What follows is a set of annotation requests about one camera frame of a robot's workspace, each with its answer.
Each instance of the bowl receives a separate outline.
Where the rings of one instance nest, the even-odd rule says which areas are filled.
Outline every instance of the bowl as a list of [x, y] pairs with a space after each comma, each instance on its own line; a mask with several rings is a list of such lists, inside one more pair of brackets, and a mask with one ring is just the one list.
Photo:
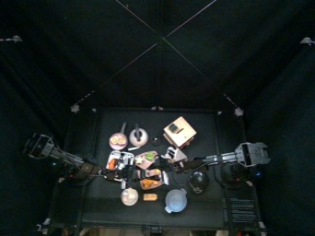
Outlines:
[[165, 195], [165, 212], [180, 212], [187, 205], [186, 190], [182, 188], [171, 190]]

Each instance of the black backdrop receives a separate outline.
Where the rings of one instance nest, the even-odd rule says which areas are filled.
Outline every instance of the black backdrop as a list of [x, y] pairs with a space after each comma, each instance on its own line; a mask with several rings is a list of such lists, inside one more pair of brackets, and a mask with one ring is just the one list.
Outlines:
[[80, 101], [240, 106], [248, 141], [267, 143], [274, 159], [260, 183], [264, 222], [275, 235], [311, 235], [315, 46], [299, 42], [314, 36], [312, 0], [3, 1], [0, 13], [0, 39], [24, 40], [0, 41], [1, 232], [25, 235], [44, 221], [51, 165], [20, 147], [33, 131], [63, 144]]

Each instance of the orange food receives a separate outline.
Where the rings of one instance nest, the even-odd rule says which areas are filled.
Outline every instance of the orange food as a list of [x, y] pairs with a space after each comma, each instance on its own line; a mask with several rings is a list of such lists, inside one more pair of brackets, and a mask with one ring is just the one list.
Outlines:
[[116, 159], [112, 159], [108, 163], [108, 170], [112, 171], [116, 168]]
[[149, 189], [153, 185], [157, 185], [160, 182], [144, 179], [141, 183], [143, 183], [143, 189]]

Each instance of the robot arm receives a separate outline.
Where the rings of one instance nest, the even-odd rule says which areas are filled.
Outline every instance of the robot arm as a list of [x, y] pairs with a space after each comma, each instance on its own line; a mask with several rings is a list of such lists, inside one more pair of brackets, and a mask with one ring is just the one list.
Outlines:
[[33, 159], [59, 159], [75, 167], [77, 174], [85, 176], [103, 174], [101, 166], [61, 150], [49, 136], [33, 134], [24, 145], [24, 154]]

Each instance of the cable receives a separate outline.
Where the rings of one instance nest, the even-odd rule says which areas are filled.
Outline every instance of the cable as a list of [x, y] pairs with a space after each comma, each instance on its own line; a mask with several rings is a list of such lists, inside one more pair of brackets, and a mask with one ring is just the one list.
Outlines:
[[216, 0], [211, 1], [167, 35], [171, 36], [214, 3]]

